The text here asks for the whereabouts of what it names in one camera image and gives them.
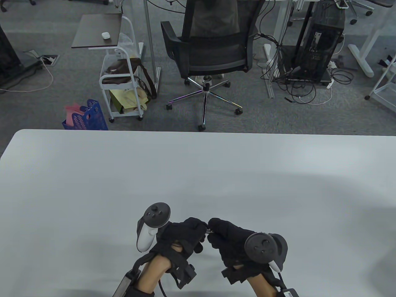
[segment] vr controller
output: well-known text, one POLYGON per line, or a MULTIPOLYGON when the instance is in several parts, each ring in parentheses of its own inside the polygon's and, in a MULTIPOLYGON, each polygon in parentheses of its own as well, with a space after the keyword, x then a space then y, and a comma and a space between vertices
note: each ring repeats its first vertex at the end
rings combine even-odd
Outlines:
MULTIPOLYGON (((136 248, 139 252, 144 253, 150 249, 158 229, 168 223, 170 215, 169 205, 163 202, 154 203, 146 209, 137 222, 136 248)), ((245 252, 252 261, 268 263, 274 271, 281 272, 286 259, 287 243, 279 234, 257 232, 247 238, 245 252)))

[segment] blue plastic basket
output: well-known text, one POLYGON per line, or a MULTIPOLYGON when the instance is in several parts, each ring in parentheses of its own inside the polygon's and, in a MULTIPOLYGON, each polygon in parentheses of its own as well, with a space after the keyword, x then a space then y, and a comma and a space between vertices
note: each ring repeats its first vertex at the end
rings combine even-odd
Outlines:
POLYGON ((72 114, 73 127, 66 125, 66 120, 62 122, 66 130, 108 130, 98 101, 88 99, 87 106, 81 106, 80 110, 84 115, 72 114))

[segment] brown bag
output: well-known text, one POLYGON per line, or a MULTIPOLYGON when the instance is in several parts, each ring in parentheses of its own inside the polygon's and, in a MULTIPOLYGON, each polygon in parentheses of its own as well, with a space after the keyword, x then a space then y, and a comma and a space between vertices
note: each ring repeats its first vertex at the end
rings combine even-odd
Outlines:
MULTIPOLYGON (((146 92, 148 99, 156 99, 157 98, 157 90, 155 89, 154 83, 152 82, 147 69, 143 66, 142 60, 139 58, 130 58, 131 61, 131 66, 133 72, 136 71, 137 67, 140 66, 140 68, 143 70, 143 73, 146 77, 146 80, 148 82, 148 85, 150 86, 150 90, 147 88, 146 84, 144 81, 142 81, 139 77, 134 76, 138 83, 139 86, 146 92)), ((129 68, 128 68, 128 63, 126 59, 121 59, 118 60, 117 62, 113 63, 107 70, 105 71, 105 74, 125 74, 129 73, 129 68)), ((104 84, 125 84, 130 81, 129 77, 114 77, 114 78, 105 78, 103 80, 104 84)))

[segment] computer tower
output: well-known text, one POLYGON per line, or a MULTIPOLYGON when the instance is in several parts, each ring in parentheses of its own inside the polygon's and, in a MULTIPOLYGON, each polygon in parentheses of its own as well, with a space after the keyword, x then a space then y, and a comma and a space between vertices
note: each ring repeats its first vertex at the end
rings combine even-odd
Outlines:
POLYGON ((41 61, 16 52, 0 26, 0 86, 35 67, 42 68, 41 61))
POLYGON ((298 76, 319 83, 344 31, 345 10, 337 8, 334 0, 317 2, 307 26, 294 67, 300 66, 298 76))

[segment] forearm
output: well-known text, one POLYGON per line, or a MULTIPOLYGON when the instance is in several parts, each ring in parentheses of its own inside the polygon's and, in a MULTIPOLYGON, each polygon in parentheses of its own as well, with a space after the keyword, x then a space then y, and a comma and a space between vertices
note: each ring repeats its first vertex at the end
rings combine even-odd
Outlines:
MULTIPOLYGON (((242 268, 243 265, 234 266, 235 269, 242 268)), ((276 290, 267 282, 262 274, 247 278, 250 286, 257 297, 276 297, 276 290)))
POLYGON ((169 268, 171 268, 171 262, 168 258, 161 255, 155 256, 155 258, 144 267, 143 272, 135 285, 135 289, 151 294, 154 292, 158 281, 169 268))

